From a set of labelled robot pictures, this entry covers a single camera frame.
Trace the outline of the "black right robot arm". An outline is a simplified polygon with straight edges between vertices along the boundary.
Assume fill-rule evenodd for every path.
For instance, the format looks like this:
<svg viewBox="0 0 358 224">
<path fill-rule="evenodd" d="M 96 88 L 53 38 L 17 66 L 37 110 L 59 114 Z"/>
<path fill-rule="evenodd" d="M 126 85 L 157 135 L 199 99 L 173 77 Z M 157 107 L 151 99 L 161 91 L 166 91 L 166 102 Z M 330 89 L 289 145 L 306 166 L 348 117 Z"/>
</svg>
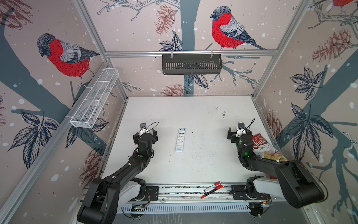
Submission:
<svg viewBox="0 0 358 224">
<path fill-rule="evenodd" d="M 253 191 L 284 198 L 297 209 L 327 199 L 328 193 L 324 193 L 314 175 L 300 161 L 277 161 L 255 154 L 253 134 L 247 128 L 241 136 L 228 130 L 227 138 L 235 143 L 239 161 L 244 168 L 277 178 L 275 181 L 262 177 L 254 179 Z"/>
</svg>

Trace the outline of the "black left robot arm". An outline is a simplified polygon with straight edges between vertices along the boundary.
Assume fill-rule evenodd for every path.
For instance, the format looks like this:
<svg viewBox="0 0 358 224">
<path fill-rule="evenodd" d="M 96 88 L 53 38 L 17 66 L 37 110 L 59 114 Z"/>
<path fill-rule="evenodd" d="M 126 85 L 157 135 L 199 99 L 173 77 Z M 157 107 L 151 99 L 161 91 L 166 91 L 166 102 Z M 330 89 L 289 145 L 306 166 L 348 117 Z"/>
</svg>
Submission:
<svg viewBox="0 0 358 224">
<path fill-rule="evenodd" d="M 136 175 L 144 171 L 154 157 L 153 144 L 158 141 L 157 131 L 141 131 L 133 136 L 137 148 L 128 162 L 115 173 L 105 178 L 95 178 L 77 214 L 77 221 L 83 224 L 111 224 L 119 207 L 120 193 L 129 182 L 139 186 L 136 195 L 129 194 L 129 200 L 145 197 L 145 181 Z"/>
</svg>

